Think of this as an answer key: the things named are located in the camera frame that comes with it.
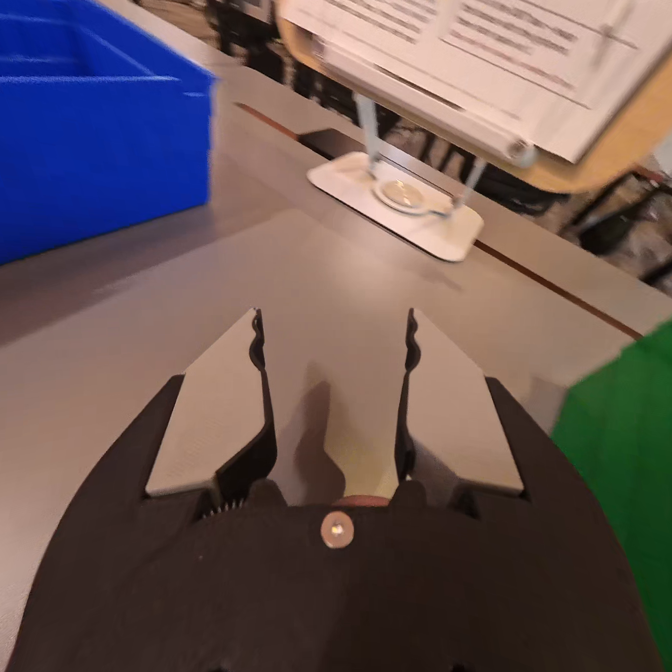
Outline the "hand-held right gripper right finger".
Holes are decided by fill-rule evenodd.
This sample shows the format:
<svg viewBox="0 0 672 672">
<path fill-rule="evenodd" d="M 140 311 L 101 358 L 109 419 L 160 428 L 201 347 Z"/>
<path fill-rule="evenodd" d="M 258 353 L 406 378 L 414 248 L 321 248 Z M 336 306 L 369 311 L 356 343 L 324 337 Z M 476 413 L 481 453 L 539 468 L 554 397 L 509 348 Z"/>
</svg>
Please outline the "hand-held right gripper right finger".
<svg viewBox="0 0 672 672">
<path fill-rule="evenodd" d="M 427 499 L 466 491 L 516 497 L 519 474 L 482 369 L 420 310 L 411 308 L 395 438 L 399 482 Z"/>
</svg>

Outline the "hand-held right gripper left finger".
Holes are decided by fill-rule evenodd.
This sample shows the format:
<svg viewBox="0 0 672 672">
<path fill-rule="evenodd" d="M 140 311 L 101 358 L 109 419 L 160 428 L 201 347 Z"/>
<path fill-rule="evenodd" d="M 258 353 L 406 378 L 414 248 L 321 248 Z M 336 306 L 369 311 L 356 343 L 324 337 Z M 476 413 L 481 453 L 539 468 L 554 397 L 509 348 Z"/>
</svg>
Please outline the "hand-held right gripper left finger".
<svg viewBox="0 0 672 672">
<path fill-rule="evenodd" d="M 278 456 L 264 324 L 251 308 L 184 371 L 146 492 L 246 498 Z"/>
</svg>

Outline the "green plastic bin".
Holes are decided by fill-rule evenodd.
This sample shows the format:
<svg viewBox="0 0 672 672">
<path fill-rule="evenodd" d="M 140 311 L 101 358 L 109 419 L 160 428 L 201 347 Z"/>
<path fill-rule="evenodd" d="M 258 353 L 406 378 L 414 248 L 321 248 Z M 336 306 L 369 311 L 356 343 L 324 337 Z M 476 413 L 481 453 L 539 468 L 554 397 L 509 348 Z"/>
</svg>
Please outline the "green plastic bin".
<svg viewBox="0 0 672 672">
<path fill-rule="evenodd" d="M 571 386 L 552 439 L 626 553 L 671 670 L 671 322 Z"/>
</svg>

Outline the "blue plastic bin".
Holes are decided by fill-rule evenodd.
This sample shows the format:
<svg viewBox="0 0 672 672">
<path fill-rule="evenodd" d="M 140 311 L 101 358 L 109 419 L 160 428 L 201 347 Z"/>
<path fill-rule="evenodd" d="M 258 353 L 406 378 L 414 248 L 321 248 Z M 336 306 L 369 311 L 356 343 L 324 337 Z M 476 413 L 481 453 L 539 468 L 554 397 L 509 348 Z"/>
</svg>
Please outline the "blue plastic bin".
<svg viewBox="0 0 672 672">
<path fill-rule="evenodd" d="M 2 1 L 1 264 L 207 204 L 214 82 L 96 1 Z"/>
</svg>

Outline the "printed instruction sheet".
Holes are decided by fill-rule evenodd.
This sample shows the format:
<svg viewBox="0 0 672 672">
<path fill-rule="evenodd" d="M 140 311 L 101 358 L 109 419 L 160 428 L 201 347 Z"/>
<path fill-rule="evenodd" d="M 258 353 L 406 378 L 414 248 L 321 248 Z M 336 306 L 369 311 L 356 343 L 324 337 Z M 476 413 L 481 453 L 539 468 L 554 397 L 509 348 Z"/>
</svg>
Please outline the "printed instruction sheet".
<svg viewBox="0 0 672 672">
<path fill-rule="evenodd" d="M 284 1 L 326 69 L 499 158 L 578 162 L 671 50 L 670 1 Z"/>
</svg>

